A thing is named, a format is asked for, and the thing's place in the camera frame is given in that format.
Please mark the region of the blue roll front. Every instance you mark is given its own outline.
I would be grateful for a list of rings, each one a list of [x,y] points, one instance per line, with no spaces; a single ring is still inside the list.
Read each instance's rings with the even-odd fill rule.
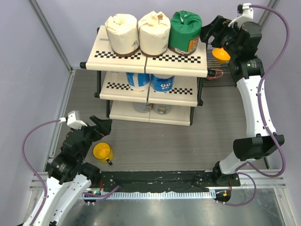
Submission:
[[[156,92],[168,92],[172,89],[174,76],[151,74],[151,86]]]

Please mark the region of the blue roll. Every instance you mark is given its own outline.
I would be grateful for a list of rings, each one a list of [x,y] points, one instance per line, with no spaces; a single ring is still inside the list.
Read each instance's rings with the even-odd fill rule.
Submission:
[[[156,92],[168,92],[172,89],[174,76],[151,74],[151,86]]]
[[[127,82],[134,91],[144,91],[150,85],[150,75],[147,73],[126,73]]]

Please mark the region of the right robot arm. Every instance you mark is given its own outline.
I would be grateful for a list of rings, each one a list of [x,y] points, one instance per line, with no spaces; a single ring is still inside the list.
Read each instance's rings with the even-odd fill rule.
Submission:
[[[238,88],[246,115],[246,137],[233,142],[233,151],[213,168],[212,180],[218,186],[234,179],[237,169],[271,155],[285,138],[271,122],[262,81],[264,68],[256,52],[262,38],[261,26],[253,21],[242,24],[217,16],[202,27],[200,40],[223,48],[230,56],[228,67]]]

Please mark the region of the cream roll with brown band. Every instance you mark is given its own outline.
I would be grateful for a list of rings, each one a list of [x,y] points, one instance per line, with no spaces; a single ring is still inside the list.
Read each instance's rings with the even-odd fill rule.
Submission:
[[[134,54],[140,47],[137,19],[131,14],[116,14],[105,22],[112,50],[120,57]]]

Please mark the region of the grey paper roll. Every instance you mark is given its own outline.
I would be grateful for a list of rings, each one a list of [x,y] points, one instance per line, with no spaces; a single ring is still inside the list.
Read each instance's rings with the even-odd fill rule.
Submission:
[[[152,110],[152,104],[150,103],[133,103],[134,109],[139,113],[148,113]]]
[[[153,104],[152,109],[157,114],[165,115],[170,113],[172,106],[166,104]]]

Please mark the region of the green paper roll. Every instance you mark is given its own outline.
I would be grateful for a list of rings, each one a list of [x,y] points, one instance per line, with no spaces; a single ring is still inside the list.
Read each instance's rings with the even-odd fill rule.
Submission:
[[[168,48],[182,56],[191,55],[197,48],[202,19],[189,11],[177,11],[171,19]]]

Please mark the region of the cream paper roll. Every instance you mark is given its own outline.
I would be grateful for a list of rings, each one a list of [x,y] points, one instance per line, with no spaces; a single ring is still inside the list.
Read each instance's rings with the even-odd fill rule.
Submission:
[[[140,49],[148,57],[157,57],[167,51],[171,23],[163,13],[152,11],[138,21]]]

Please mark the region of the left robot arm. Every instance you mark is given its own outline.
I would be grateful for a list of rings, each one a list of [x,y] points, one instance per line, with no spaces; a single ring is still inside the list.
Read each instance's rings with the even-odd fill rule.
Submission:
[[[90,116],[93,126],[79,118],[78,111],[67,117],[47,121],[31,129],[24,137],[21,153],[25,164],[42,184],[43,192],[32,213],[23,222],[24,226],[58,226],[84,191],[97,187],[100,182],[100,169],[84,162],[87,153],[96,141],[111,133],[112,120],[102,120]],[[31,133],[51,123],[66,123],[70,132],[66,135],[60,153],[52,160],[46,180],[29,163],[25,155],[25,143]]]

